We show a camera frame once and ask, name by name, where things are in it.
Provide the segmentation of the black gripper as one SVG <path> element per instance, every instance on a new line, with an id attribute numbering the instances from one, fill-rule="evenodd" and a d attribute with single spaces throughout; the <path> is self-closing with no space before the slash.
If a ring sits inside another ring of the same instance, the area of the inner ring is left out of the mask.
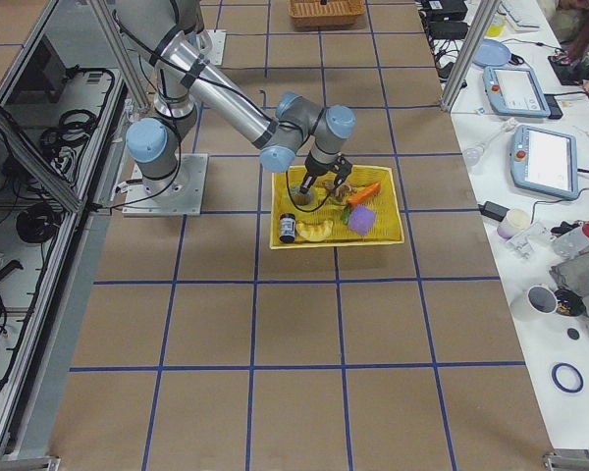
<path id="1" fill-rule="evenodd" d="M 311 151 L 304 162 L 306 174 L 300 183 L 298 192 L 307 194 L 315 181 L 329 172 L 335 174 L 333 186 L 344 184 L 352 171 L 352 163 L 341 154 L 330 154 L 319 160 Z"/>

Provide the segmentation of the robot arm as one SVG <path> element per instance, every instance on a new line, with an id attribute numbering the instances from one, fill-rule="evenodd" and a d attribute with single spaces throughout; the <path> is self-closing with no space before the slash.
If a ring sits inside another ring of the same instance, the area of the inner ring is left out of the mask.
<path id="1" fill-rule="evenodd" d="M 206 104 L 259 149 L 261 165 L 273 173 L 286 172 L 312 138 L 300 191 L 307 193 L 329 172 L 335 175 L 335 186 L 347 180 L 351 164 L 342 147 L 356 123 L 352 110 L 342 105 L 323 108 L 288 92 L 274 116 L 268 116 L 209 62 L 200 45 L 204 20 L 199 2 L 119 1 L 113 19 L 156 71 L 155 106 L 160 115 L 193 117 L 196 102 Z"/>

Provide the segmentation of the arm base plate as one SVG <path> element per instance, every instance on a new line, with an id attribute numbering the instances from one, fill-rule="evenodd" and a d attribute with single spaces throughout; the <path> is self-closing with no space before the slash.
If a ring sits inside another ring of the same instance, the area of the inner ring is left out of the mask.
<path id="1" fill-rule="evenodd" d="M 226 36 L 224 29 L 205 29 L 196 35 L 199 52 L 215 66 L 223 63 Z"/>
<path id="2" fill-rule="evenodd" d="M 181 169 L 165 191 L 151 198 L 151 195 L 166 186 L 167 181 L 159 185 L 151 181 L 132 184 L 128 188 L 127 205 L 122 207 L 122 212 L 129 217 L 199 216 L 207 167 L 207 154 L 182 153 Z M 142 178 L 137 163 L 134 163 L 132 178 Z"/>

